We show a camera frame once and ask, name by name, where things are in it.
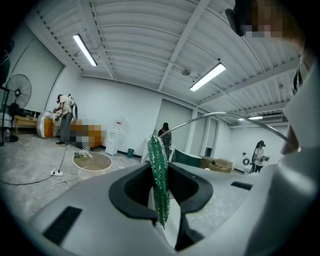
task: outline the ceiling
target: ceiling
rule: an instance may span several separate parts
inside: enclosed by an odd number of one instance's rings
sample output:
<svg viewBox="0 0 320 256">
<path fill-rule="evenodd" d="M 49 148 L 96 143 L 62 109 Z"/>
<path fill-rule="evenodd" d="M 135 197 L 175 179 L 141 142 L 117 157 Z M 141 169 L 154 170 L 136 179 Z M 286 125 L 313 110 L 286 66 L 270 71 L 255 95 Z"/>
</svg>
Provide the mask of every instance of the ceiling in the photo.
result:
<svg viewBox="0 0 320 256">
<path fill-rule="evenodd" d="M 35 10 L 83 76 L 117 80 L 208 111 L 279 113 L 291 98 L 299 53 L 272 39 L 237 36 L 225 15 L 234 0 L 45 0 Z M 98 63 L 91 66 L 73 35 Z M 190 86 L 220 59 L 226 71 Z M 183 70 L 190 75 L 182 75 Z"/>
</svg>

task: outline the green sequined object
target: green sequined object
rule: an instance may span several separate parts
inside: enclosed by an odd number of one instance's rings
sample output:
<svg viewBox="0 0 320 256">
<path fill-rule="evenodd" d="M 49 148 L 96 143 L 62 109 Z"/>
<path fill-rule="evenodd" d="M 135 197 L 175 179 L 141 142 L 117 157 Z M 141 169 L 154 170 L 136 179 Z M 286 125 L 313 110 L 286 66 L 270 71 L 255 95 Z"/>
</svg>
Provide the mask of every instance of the green sequined object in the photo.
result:
<svg viewBox="0 0 320 256">
<path fill-rule="evenodd" d="M 168 161 L 165 146 L 154 131 L 148 142 L 150 164 L 153 175 L 153 197 L 160 224 L 165 227 L 170 211 L 168 185 Z"/>
</svg>

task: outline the wooden desk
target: wooden desk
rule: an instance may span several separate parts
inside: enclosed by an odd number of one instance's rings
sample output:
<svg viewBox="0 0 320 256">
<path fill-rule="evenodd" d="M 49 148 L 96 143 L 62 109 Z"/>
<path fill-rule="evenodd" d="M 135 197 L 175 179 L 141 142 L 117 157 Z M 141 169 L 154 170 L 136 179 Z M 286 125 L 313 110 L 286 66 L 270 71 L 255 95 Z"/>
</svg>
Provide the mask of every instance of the wooden desk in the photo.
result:
<svg viewBox="0 0 320 256">
<path fill-rule="evenodd" d="M 19 115 L 14 116 L 15 119 L 15 135 L 18 135 L 18 127 L 19 126 L 30 126 L 30 127 L 36 127 L 38 118 L 34 117 L 22 117 Z"/>
</svg>

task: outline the fluorescent light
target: fluorescent light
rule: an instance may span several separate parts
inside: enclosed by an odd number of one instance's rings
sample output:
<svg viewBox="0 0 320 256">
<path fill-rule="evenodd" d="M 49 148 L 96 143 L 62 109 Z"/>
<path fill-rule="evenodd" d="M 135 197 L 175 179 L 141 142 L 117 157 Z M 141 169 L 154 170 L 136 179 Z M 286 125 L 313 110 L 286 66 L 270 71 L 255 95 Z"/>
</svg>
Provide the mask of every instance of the fluorescent light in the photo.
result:
<svg viewBox="0 0 320 256">
<path fill-rule="evenodd" d="M 225 71 L 226 67 L 219 63 L 216 65 L 213 69 L 211 69 L 208 73 L 206 73 L 203 77 L 201 77 L 197 82 L 195 82 L 191 87 L 190 91 L 195 92 L 198 90 L 201 86 L 204 86 L 206 83 L 208 83 L 211 79 L 219 75 L 221 72 Z"/>
<path fill-rule="evenodd" d="M 76 43 L 78 44 L 78 46 L 80 47 L 81 51 L 86 56 L 88 61 L 91 63 L 91 65 L 96 67 L 98 64 L 95 61 L 95 59 L 92 57 L 91 53 L 89 52 L 87 46 L 85 45 L 84 41 L 81 38 L 81 35 L 76 34 L 73 36 L 73 39 L 76 41 Z"/>
<path fill-rule="evenodd" d="M 253 117 L 249 117 L 249 119 L 251 120 L 260 120 L 262 119 L 263 117 L 262 116 L 253 116 Z"/>
</svg>

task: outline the round table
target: round table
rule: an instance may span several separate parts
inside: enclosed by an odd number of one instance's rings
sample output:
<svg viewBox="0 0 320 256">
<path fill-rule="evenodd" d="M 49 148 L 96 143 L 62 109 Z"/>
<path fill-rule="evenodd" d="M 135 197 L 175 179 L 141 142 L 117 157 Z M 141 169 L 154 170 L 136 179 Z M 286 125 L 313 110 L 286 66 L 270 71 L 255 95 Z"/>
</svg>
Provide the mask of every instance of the round table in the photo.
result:
<svg viewBox="0 0 320 256">
<path fill-rule="evenodd" d="M 103 153 L 89 152 L 91 158 L 73 156 L 72 161 L 79 168 L 79 181 L 87 180 L 94 176 L 103 175 L 112 165 L 112 160 Z"/>
</svg>

